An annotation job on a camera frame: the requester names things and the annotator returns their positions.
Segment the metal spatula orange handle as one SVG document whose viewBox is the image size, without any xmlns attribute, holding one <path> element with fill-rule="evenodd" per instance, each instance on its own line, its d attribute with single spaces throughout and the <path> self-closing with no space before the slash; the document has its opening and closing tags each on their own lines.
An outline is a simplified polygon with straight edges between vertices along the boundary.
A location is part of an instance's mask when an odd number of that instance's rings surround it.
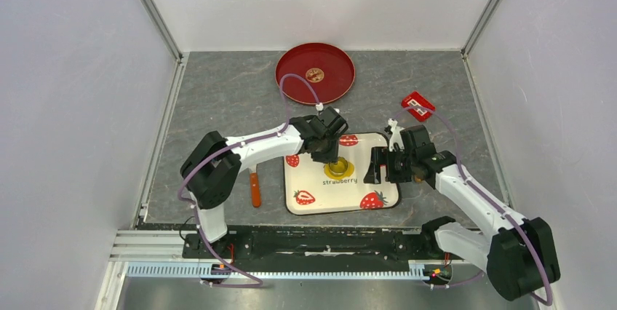
<svg viewBox="0 0 617 310">
<path fill-rule="evenodd" d="M 259 208 L 262 204 L 261 201 L 261 193 L 260 193 L 260 184 L 257 173 L 257 166 L 253 165 L 249 167 L 250 173 L 250 194 L 251 194 L 251 203 L 255 208 Z"/>
</svg>

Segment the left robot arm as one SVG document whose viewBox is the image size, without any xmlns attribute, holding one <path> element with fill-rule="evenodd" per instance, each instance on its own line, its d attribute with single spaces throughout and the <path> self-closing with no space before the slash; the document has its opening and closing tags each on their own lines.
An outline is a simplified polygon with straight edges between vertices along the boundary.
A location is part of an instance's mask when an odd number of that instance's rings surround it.
<svg viewBox="0 0 617 310">
<path fill-rule="evenodd" d="M 349 128 L 333 107 L 316 114 L 297 116 L 262 132 L 239 137 L 208 132 L 180 167 L 183 179 L 178 197 L 191 204 L 200 247 L 212 258 L 228 249 L 224 203 L 230 197 L 238 174 L 271 159 L 308 154 L 314 162 L 329 164 L 338 159 L 341 136 Z"/>
</svg>

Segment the white strawberry tray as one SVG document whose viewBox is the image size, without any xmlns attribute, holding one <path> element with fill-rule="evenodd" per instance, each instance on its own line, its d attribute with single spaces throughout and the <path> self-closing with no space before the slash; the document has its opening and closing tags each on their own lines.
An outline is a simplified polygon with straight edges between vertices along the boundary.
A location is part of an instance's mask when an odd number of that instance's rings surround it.
<svg viewBox="0 0 617 310">
<path fill-rule="evenodd" d="M 325 175 L 323 163 L 314 162 L 309 154 L 284 158 L 284 192 L 287 209 L 295 215 L 317 215 L 357 210 L 379 210 L 396 206 L 399 187 L 385 181 L 381 168 L 381 184 L 365 184 L 363 178 L 370 162 L 372 147 L 387 146 L 385 135 L 365 132 L 343 135 L 338 157 L 354 165 L 354 174 L 333 180 Z"/>
</svg>

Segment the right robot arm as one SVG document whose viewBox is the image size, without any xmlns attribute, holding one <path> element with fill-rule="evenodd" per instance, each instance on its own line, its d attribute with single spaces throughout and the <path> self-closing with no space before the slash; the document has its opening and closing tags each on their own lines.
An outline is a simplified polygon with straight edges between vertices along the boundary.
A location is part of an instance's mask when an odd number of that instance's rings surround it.
<svg viewBox="0 0 617 310">
<path fill-rule="evenodd" d="M 552 229 L 529 219 L 484 188 L 450 151 L 438 151 L 423 125 L 403 128 L 390 119 L 386 146 L 372 148 L 366 184 L 427 183 L 476 225 L 476 231 L 444 216 L 422 226 L 420 246 L 430 258 L 454 254 L 484 272 L 497 293 L 513 301 L 552 283 L 561 272 Z"/>
</svg>

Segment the yellow dough lump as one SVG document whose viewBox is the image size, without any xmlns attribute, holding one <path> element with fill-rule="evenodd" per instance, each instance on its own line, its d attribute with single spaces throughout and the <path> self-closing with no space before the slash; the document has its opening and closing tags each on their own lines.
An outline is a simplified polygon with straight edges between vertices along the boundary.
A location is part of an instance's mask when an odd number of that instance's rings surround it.
<svg viewBox="0 0 617 310">
<path fill-rule="evenodd" d="M 344 179 L 344 178 L 348 178 L 348 177 L 350 177 L 351 175 L 353 175 L 353 174 L 354 174 L 354 165 L 353 165 L 350 161 L 348 161 L 348 163 L 349 163 L 349 169 L 348 169 L 347 173 L 346 173 L 344 176 L 341 176 L 341 177 L 334 177 L 334 176 L 331 176 L 331 175 L 328 173 L 327 169 L 326 169 L 326 166 L 327 166 L 329 163 L 328 163 L 328 164 L 325 164 L 325 165 L 324 165 L 324 172 L 325 172 L 325 175 L 326 175 L 327 177 L 329 177 L 329 178 L 333 179 L 333 180 L 340 180 L 340 179 Z"/>
</svg>

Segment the round metal cookie cutter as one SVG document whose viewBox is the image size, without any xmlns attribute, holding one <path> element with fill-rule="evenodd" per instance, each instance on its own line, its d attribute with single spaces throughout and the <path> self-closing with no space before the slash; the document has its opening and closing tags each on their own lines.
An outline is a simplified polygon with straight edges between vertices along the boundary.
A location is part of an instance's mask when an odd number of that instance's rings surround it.
<svg viewBox="0 0 617 310">
<path fill-rule="evenodd" d="M 349 163 L 343 157 L 338 157 L 336 162 L 331 162 L 326 166 L 328 173 L 334 177 L 344 176 L 348 169 Z"/>
</svg>

